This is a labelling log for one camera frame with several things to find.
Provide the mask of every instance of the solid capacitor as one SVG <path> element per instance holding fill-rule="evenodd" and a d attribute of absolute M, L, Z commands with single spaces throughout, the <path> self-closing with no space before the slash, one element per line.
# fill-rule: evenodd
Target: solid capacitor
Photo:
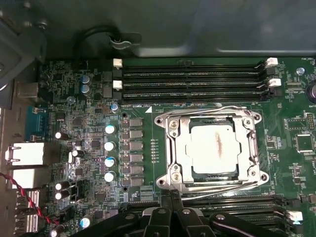
<path fill-rule="evenodd" d="M 55 194 L 55 198 L 56 200 L 61 200 L 68 197 L 69 195 L 70 195 L 70 192 L 68 190 L 62 190 Z"/>
<path fill-rule="evenodd" d="M 115 133 L 115 127 L 113 126 L 113 125 L 107 125 L 106 127 L 105 127 L 105 132 L 107 133 L 107 134 L 113 134 L 113 133 Z"/>
<path fill-rule="evenodd" d="M 58 140 L 67 141 L 69 139 L 69 136 L 67 133 L 64 133 L 64 132 L 56 132 L 55 138 Z"/>
<path fill-rule="evenodd" d="M 58 225 L 50 232 L 50 236 L 51 237 L 58 237 L 64 231 L 65 231 L 65 226 Z"/>
<path fill-rule="evenodd" d="M 90 87 L 86 84 L 82 85 L 80 90 L 84 94 L 84 96 L 89 96 L 92 93 Z"/>
<path fill-rule="evenodd" d="M 115 174 L 114 171 L 109 171 L 108 173 L 106 173 L 104 175 L 104 180 L 108 183 L 112 182 L 113 180 L 115 180 L 117 174 Z"/>
<path fill-rule="evenodd" d="M 91 85 L 90 77 L 87 75 L 83 75 L 80 80 L 82 84 Z"/>
<path fill-rule="evenodd" d="M 110 151 L 113 151 L 115 149 L 116 145 L 114 142 L 106 142 L 104 144 L 104 149 L 107 151 L 107 152 L 110 152 Z"/>
<path fill-rule="evenodd" d="M 70 182 L 69 181 L 63 181 L 63 182 L 60 182 L 58 184 L 55 185 L 55 189 L 56 190 L 63 190 L 63 189 L 67 189 L 70 187 Z"/>
<path fill-rule="evenodd" d="M 82 228 L 88 228 L 92 223 L 92 217 L 90 215 L 84 215 L 84 217 L 80 220 L 80 226 Z"/>
<path fill-rule="evenodd" d="M 119 105 L 115 102 L 113 104 L 111 104 L 111 111 L 114 113 L 114 114 L 117 114 L 119 112 Z"/>
<path fill-rule="evenodd" d="M 105 160 L 104 160 L 104 164 L 106 167 L 112 167 L 116 164 L 116 160 L 114 157 L 107 157 Z"/>
<path fill-rule="evenodd" d="M 82 158 L 82 157 L 84 157 L 84 151 L 82 151 L 82 150 L 74 150 L 72 152 L 72 155 L 73 155 L 73 157 Z"/>

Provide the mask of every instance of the silver capacitor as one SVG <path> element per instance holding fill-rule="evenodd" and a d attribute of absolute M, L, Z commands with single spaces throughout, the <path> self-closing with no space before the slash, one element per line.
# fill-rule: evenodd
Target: silver capacitor
<path fill-rule="evenodd" d="M 87 84 L 83 84 L 80 88 L 80 91 L 82 92 L 84 96 L 89 96 L 92 93 L 92 90 Z"/>
<path fill-rule="evenodd" d="M 80 81 L 82 84 L 91 85 L 90 77 L 87 75 L 82 75 L 82 77 L 80 78 Z"/>
<path fill-rule="evenodd" d="M 108 183 L 114 181 L 117 177 L 117 174 L 115 174 L 114 171 L 109 171 L 104 175 L 104 180 Z"/>

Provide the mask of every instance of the white slot latch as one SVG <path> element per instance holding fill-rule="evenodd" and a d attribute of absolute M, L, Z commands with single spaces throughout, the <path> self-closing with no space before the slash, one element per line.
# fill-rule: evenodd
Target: white slot latch
<path fill-rule="evenodd" d="M 122 90 L 123 89 L 123 82 L 121 80 L 114 80 L 113 81 L 113 89 Z"/>
<path fill-rule="evenodd" d="M 294 222 L 303 220 L 303 214 L 301 211 L 286 211 L 286 216 Z"/>
<path fill-rule="evenodd" d="M 277 61 L 277 58 L 268 58 L 266 60 L 266 67 L 269 68 L 269 67 L 274 67 L 278 65 L 278 61 Z"/>
<path fill-rule="evenodd" d="M 281 85 L 282 83 L 280 78 L 272 78 L 269 80 L 269 87 L 277 87 Z"/>
<path fill-rule="evenodd" d="M 121 60 L 120 58 L 114 58 L 113 59 L 113 67 L 119 69 L 123 67 L 123 60 Z"/>

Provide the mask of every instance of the integrated circuit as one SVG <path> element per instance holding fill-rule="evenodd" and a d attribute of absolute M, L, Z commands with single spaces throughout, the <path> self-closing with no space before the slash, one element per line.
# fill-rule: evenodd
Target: integrated circuit
<path fill-rule="evenodd" d="M 132 177 L 132 179 L 131 179 L 131 186 L 132 187 L 143 186 L 143 185 L 144 185 L 143 177 Z"/>
<path fill-rule="evenodd" d="M 65 121 L 65 119 L 66 119 L 65 112 L 57 112 L 56 113 L 56 120 L 57 121 Z"/>
<path fill-rule="evenodd" d="M 101 142 L 99 140 L 93 140 L 91 142 L 91 148 L 101 148 Z"/>
<path fill-rule="evenodd" d="M 291 118 L 287 120 L 289 130 L 304 130 L 307 128 L 305 118 Z"/>
<path fill-rule="evenodd" d="M 129 136 L 131 139 L 134 138 L 142 138 L 143 137 L 143 131 L 141 130 L 132 130 L 129 132 Z"/>
<path fill-rule="evenodd" d="M 98 201 L 98 202 L 103 202 L 106 198 L 106 193 L 96 193 L 95 194 L 95 199 Z"/>
<path fill-rule="evenodd" d="M 296 146 L 298 153 L 306 153 L 314 151 L 313 138 L 310 134 L 296 135 Z"/>
<path fill-rule="evenodd" d="M 143 125 L 143 120 L 141 118 L 132 118 L 129 123 L 131 127 L 141 127 Z"/>
<path fill-rule="evenodd" d="M 98 220 L 98 219 L 102 219 L 103 218 L 103 211 L 95 211 L 94 212 L 94 219 Z"/>
<path fill-rule="evenodd" d="M 74 118 L 73 126 L 82 126 L 82 118 Z"/>
<path fill-rule="evenodd" d="M 130 143 L 130 150 L 131 151 L 139 151 L 143 149 L 143 143 L 142 142 L 131 142 Z"/>
<path fill-rule="evenodd" d="M 131 166 L 130 167 L 130 174 L 142 174 L 144 172 L 143 166 Z"/>

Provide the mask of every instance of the motherboard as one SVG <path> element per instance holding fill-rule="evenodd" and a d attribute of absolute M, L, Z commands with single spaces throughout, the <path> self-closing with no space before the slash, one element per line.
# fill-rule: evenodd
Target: motherboard
<path fill-rule="evenodd" d="M 316 236 L 315 69 L 314 58 L 48 61 L 25 141 L 55 151 L 52 176 L 20 185 L 47 183 L 39 201 L 60 226 L 28 232 L 67 237 L 177 189 L 205 217 Z"/>

